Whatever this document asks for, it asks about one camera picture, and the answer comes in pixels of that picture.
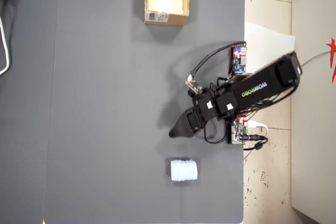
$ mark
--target black cable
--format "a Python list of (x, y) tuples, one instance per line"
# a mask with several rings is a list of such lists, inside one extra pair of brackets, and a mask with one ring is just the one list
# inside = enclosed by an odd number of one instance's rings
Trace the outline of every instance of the black cable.
[(190, 75), (192, 77), (195, 77), (195, 75), (197, 74), (197, 71), (201, 68), (201, 66), (206, 63), (213, 55), (219, 53), (220, 51), (223, 51), (227, 48), (230, 48), (230, 47), (235, 47), (235, 46), (238, 46), (238, 45), (241, 45), (241, 44), (244, 44), (246, 45), (246, 42), (245, 41), (238, 41), (238, 42), (235, 42), (235, 43), (231, 43), (229, 45), (226, 45), (224, 47), (221, 47), (221, 48), (218, 48), (217, 50), (213, 51), (212, 53), (208, 54), (207, 56), (205, 56), (203, 58), (203, 60), (201, 60), (199, 62), (199, 64), (197, 64), (197, 66), (190, 72)]
[(317, 58), (319, 58), (319, 57), (321, 57), (321, 56), (323, 56), (323, 55), (326, 55), (326, 54), (328, 54), (328, 53), (330, 53), (330, 52), (331, 52), (331, 51), (323, 52), (323, 53), (321, 53), (321, 54), (319, 54), (319, 55), (314, 56), (313, 58), (307, 60), (304, 64), (302, 64), (301, 67), (303, 68), (303, 67), (304, 67), (305, 65), (307, 65), (309, 62), (311, 62), (311, 61), (313, 61), (313, 60), (315, 60), (315, 59), (317, 59)]
[(245, 151), (252, 151), (252, 150), (259, 150), (261, 149), (266, 143), (268, 143), (268, 138), (265, 138), (265, 141), (259, 141), (254, 145), (254, 147), (251, 148), (244, 148)]
[(216, 142), (211, 142), (206, 137), (206, 125), (204, 125), (204, 129), (203, 129), (203, 131), (204, 131), (204, 140), (207, 143), (210, 143), (210, 144), (220, 144), (220, 143), (224, 142), (227, 139), (227, 123), (226, 122), (224, 122), (224, 128), (225, 128), (225, 134), (224, 134), (224, 136), (220, 140), (218, 140)]

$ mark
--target tile floor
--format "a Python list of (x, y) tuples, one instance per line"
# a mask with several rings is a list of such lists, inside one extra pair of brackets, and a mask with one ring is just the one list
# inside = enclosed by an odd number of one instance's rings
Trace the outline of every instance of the tile floor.
[[(245, 0), (245, 21), (291, 35), (291, 1)], [(291, 207), (290, 98), (254, 120), (270, 127), (270, 142), (245, 160), (244, 224), (315, 223)]]

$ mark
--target gray tabletop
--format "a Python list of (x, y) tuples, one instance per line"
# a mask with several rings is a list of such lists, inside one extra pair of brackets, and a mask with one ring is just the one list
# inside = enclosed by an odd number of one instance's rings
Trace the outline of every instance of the gray tabletop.
[[(1, 218), (22, 210), (15, 223), (241, 222), (242, 146), (168, 132), (192, 105), (190, 70), (243, 39), (244, 0), (191, 0), (184, 27), (144, 24), (144, 0), (22, 1), (13, 65), (0, 78)], [(198, 80), (224, 76), (226, 55)], [(177, 157), (197, 162), (198, 180), (171, 181)]]

